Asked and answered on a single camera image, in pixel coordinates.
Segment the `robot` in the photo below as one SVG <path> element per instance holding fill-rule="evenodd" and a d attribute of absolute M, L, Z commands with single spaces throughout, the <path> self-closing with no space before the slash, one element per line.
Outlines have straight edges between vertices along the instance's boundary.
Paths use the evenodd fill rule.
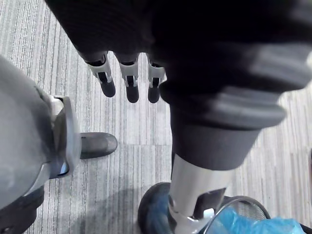
<path fill-rule="evenodd" d="M 306 65 L 311 5 L 297 0 L 46 3 L 108 97 L 115 87 L 107 51 L 117 57 L 133 103 L 137 57 L 147 53 L 148 98 L 156 102 L 160 93 L 170 105 L 173 168 L 171 183 L 144 195 L 138 223 L 143 234 L 204 233 L 259 132 L 285 117 L 279 96 L 304 88 L 312 77 Z M 0 233 L 21 233 L 43 201 L 43 184 L 74 169 L 80 151 L 73 144 L 83 146 L 84 138 L 66 97 L 49 97 L 2 58 L 0 70 L 0 116 L 10 120 L 1 126 Z M 10 126 L 22 134 L 17 137 Z M 20 161 L 27 164 L 21 167 Z"/>

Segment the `floor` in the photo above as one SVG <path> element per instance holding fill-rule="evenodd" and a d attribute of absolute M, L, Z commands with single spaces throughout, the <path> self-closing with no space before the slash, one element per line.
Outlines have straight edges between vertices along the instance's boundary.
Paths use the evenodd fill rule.
<path fill-rule="evenodd" d="M 137 208 L 153 184 L 170 180 L 170 112 L 147 101 L 147 59 L 139 58 L 140 100 L 126 101 L 117 60 L 109 54 L 117 95 L 106 98 L 43 0 L 1 0 L 0 53 L 46 92 L 69 96 L 83 132 L 116 136 L 112 155 L 82 161 L 74 174 L 46 183 L 45 201 L 28 234 L 138 234 Z M 312 226 L 308 158 L 312 86 L 282 96 L 288 117 L 264 130 L 228 195 L 249 195 L 272 216 Z"/>

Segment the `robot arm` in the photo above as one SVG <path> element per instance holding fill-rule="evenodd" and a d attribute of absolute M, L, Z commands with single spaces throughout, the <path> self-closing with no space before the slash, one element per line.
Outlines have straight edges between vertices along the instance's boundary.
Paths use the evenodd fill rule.
<path fill-rule="evenodd" d="M 168 220 L 174 233 L 198 233 L 261 129 L 284 118 L 279 96 L 310 81 L 311 6 L 294 0 L 46 2 L 85 61 L 108 50 L 146 52 L 165 68 L 160 90 L 170 104 L 174 155 Z M 145 224 L 144 233 L 159 234 Z"/>

